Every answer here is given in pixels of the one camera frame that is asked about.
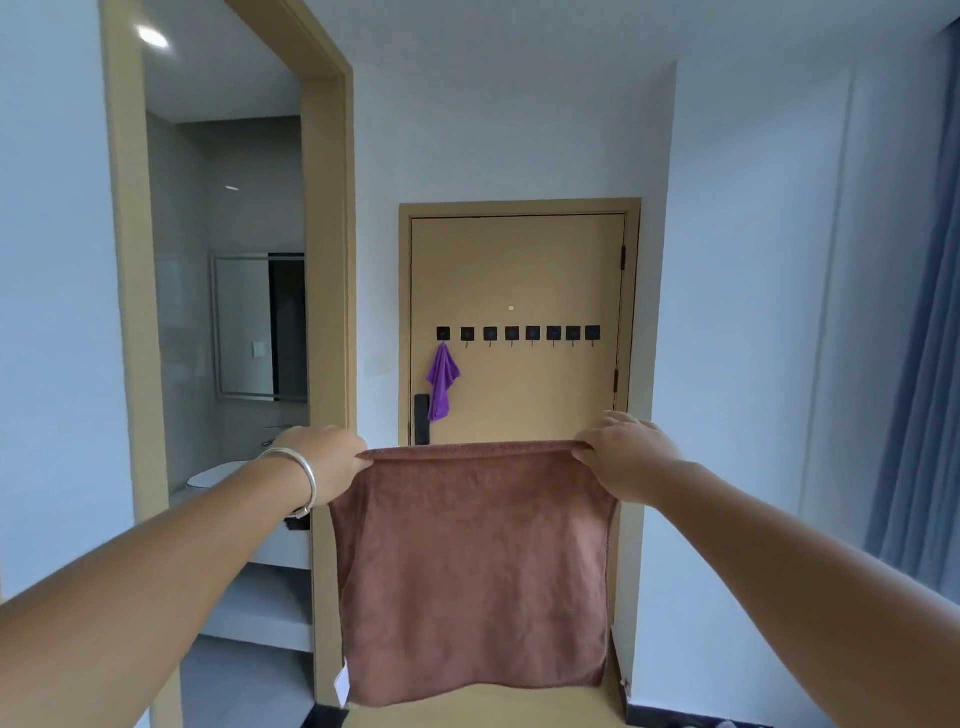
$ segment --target baseboard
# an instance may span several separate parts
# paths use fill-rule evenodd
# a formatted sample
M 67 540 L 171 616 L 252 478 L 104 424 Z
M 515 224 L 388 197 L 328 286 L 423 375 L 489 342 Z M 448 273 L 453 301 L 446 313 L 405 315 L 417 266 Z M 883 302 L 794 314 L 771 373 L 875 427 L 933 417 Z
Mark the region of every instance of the baseboard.
M 620 686 L 620 703 L 623 705 L 623 719 L 627 725 L 635 728 L 716 728 L 729 718 L 697 716 L 693 713 L 667 711 L 663 708 L 648 708 L 643 705 L 631 705 L 627 702 L 627 693 Z M 731 721 L 736 728 L 772 728 L 758 723 Z
M 350 711 L 317 703 L 306 717 L 302 728 L 341 728 Z

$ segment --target forearm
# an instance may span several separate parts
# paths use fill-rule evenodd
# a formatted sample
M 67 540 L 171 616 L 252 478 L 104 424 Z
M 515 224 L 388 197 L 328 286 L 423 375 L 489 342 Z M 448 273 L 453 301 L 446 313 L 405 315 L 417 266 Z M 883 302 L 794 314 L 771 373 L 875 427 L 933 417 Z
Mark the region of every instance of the forearm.
M 297 463 L 251 463 L 0 607 L 0 725 L 136 723 L 230 581 L 309 493 Z
M 682 463 L 651 500 L 840 728 L 942 728 L 960 612 L 876 559 Z

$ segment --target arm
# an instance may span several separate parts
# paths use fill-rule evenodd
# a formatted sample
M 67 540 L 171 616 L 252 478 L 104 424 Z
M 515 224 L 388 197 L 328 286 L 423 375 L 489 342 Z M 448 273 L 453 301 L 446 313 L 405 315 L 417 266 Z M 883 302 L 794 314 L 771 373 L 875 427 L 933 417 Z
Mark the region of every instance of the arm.
M 317 503 L 366 463 L 363 440 L 298 427 Z M 268 456 L 140 524 L 0 606 L 0 725 L 130 728 L 260 543 L 310 498 L 298 463 Z
M 655 425 L 608 413 L 580 439 L 594 450 L 575 454 L 600 482 L 676 526 L 840 728 L 955 723 L 960 610 L 953 604 L 684 462 Z

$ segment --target faucet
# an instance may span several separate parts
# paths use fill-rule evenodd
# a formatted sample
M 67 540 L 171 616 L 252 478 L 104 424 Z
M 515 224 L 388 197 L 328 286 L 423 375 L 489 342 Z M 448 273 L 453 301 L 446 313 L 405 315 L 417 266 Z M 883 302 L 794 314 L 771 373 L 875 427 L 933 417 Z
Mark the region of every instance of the faucet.
M 277 435 L 278 435 L 283 430 L 290 429 L 291 427 L 296 427 L 296 425 L 270 425 L 269 427 L 264 427 L 264 429 L 275 429 L 277 430 Z M 274 437 L 271 440 L 267 440 L 266 442 L 260 443 L 260 447 L 268 448 L 270 445 L 274 443 L 274 440 L 276 440 L 276 437 Z

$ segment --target hand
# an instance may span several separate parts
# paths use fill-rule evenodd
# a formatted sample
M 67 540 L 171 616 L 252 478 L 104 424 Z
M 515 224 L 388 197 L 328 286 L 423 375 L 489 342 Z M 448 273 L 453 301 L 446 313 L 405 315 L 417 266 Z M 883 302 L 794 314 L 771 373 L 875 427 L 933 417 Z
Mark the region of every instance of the hand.
M 317 504 L 329 503 L 343 494 L 353 478 L 373 464 L 357 455 L 367 443 L 339 427 L 291 427 L 274 440 L 274 448 L 299 452 L 317 478 Z
M 593 450 L 575 450 L 573 456 L 593 471 L 611 495 L 626 502 L 653 505 L 670 466 L 683 461 L 659 427 L 623 412 L 605 412 L 577 440 Z

